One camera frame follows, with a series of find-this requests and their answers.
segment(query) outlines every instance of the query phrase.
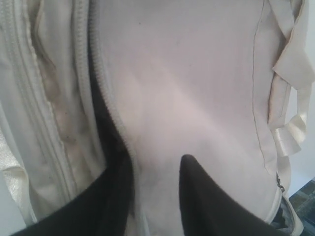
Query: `bag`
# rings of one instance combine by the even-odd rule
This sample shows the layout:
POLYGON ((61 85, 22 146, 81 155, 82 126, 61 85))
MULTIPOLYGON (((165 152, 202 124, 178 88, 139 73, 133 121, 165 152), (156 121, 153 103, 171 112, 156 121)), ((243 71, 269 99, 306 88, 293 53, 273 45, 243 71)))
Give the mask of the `bag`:
MULTIPOLYGON (((30 199, 16 201, 28 224, 126 152, 128 236, 184 235, 184 154, 240 206, 273 221, 315 78, 304 51, 307 0, 1 0, 0 9, 1 129, 11 160, 23 161, 11 162, 23 171, 12 175, 23 184, 11 194, 30 199), (298 114, 285 123, 291 87, 298 114)), ((4 158, 1 166, 8 170, 4 158)))

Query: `white strap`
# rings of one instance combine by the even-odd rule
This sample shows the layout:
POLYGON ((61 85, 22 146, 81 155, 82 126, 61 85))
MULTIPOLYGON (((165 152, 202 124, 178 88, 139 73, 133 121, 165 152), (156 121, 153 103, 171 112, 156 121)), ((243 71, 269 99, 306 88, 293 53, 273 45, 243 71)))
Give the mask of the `white strap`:
POLYGON ((8 127, 2 105, 0 103, 0 171, 4 176, 4 180, 8 190, 17 204, 26 225, 37 222, 30 201, 29 193, 29 177, 25 168, 20 165, 8 146, 6 139, 2 133, 2 127, 8 127))
MULTIPOLYGON (((292 16, 283 14, 280 11, 282 1, 269 1, 274 14, 276 14, 279 27, 282 29, 284 35, 287 34, 288 24, 292 24, 292 10, 290 11, 292 16)), ((279 156, 289 156, 299 152, 301 150, 299 144, 305 140, 306 136, 312 82, 315 81, 314 70, 304 51, 307 22, 308 2, 307 0, 303 0, 300 15, 295 25, 292 25, 288 43, 273 68, 276 76, 281 77, 297 90, 297 114, 289 123, 283 126, 273 127, 273 124, 277 123, 277 121, 270 124, 279 156)))

